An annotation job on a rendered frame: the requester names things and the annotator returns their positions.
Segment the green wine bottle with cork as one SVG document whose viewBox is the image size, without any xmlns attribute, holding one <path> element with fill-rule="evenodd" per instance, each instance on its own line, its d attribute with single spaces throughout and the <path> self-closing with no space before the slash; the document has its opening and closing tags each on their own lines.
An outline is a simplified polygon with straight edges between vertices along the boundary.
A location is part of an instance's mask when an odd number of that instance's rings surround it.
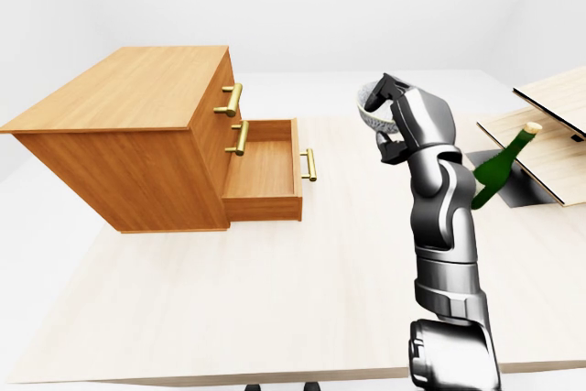
<svg viewBox="0 0 586 391">
<path fill-rule="evenodd" d="M 516 157 L 541 130 L 542 125 L 538 123 L 526 123 L 507 147 L 473 171 L 473 176 L 482 186 L 472 199 L 473 210 L 482 208 L 506 184 Z"/>
</svg>

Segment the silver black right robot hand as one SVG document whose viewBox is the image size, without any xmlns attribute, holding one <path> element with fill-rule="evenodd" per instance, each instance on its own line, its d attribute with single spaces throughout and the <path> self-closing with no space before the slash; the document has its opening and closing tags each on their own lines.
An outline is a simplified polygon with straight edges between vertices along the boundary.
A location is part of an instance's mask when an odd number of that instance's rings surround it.
<svg viewBox="0 0 586 391">
<path fill-rule="evenodd" d="M 381 161 L 396 165 L 427 147 L 455 144 L 456 128 L 448 104 L 436 95 L 384 74 L 367 99 L 364 109 L 373 112 L 386 100 L 399 132 L 376 132 Z"/>
</svg>

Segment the open wooden drawer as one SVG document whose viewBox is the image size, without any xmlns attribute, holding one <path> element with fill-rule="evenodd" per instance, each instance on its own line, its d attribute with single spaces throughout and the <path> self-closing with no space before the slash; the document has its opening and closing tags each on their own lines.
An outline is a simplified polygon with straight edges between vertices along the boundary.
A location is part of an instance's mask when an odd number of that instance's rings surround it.
<svg viewBox="0 0 586 391">
<path fill-rule="evenodd" d="M 296 119 L 249 122 L 244 154 L 230 160 L 222 201 L 231 222 L 301 219 Z"/>
</svg>

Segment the grey patterned bowl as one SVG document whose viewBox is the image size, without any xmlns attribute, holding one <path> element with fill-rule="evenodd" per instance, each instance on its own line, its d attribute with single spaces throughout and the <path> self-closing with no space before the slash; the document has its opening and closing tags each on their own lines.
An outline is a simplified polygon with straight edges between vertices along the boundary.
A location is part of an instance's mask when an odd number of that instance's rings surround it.
<svg viewBox="0 0 586 391">
<path fill-rule="evenodd" d="M 357 94 L 357 107 L 361 118 L 364 122 L 375 132 L 383 132 L 388 135 L 397 134 L 399 129 L 393 120 L 393 114 L 391 111 L 391 100 L 386 100 L 384 103 L 375 111 L 369 113 L 364 109 L 364 105 L 371 95 L 371 92 L 376 86 L 376 81 L 370 81 L 364 84 Z"/>
</svg>

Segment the wooden cabinet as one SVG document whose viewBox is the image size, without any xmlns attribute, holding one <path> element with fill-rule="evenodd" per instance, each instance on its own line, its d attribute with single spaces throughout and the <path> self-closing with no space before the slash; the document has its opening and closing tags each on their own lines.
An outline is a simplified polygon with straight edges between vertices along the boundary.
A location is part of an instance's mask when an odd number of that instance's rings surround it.
<svg viewBox="0 0 586 391">
<path fill-rule="evenodd" d="M 121 48 L 4 131 L 120 232 L 224 230 L 190 123 L 225 51 Z"/>
</svg>

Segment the closed wooden drawer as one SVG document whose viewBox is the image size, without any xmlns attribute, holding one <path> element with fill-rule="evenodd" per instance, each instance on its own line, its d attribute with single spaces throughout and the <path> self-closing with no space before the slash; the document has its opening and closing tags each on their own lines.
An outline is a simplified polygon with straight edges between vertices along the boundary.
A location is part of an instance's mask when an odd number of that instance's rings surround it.
<svg viewBox="0 0 586 391">
<path fill-rule="evenodd" d="M 233 71 L 232 71 L 232 64 L 230 61 L 229 52 L 225 51 L 222 60 L 220 61 L 216 72 L 213 74 L 212 79 L 210 80 L 205 94 L 203 94 L 201 101 L 196 109 L 196 112 L 193 116 L 192 122 L 190 123 L 190 128 L 193 130 L 194 135 L 196 137 L 197 144 L 201 150 L 202 156 L 205 159 L 205 155 L 202 152 L 202 140 L 204 138 L 203 128 L 202 128 L 202 118 L 203 114 L 206 109 L 209 109 L 209 102 L 210 98 L 215 92 L 218 92 L 221 86 L 233 86 L 234 79 L 233 79 Z"/>
<path fill-rule="evenodd" d="M 224 180 L 227 168 L 232 156 L 224 151 L 226 147 L 234 147 L 236 143 L 236 130 L 231 125 L 240 123 L 241 115 L 238 111 L 235 117 L 228 117 L 226 114 L 216 114 L 214 107 L 225 106 L 228 103 L 230 94 L 222 92 L 222 86 L 210 98 L 209 109 L 206 109 L 202 118 L 204 138 L 202 140 L 202 152 L 205 155 L 208 170 L 212 183 L 219 195 L 222 195 Z"/>
</svg>

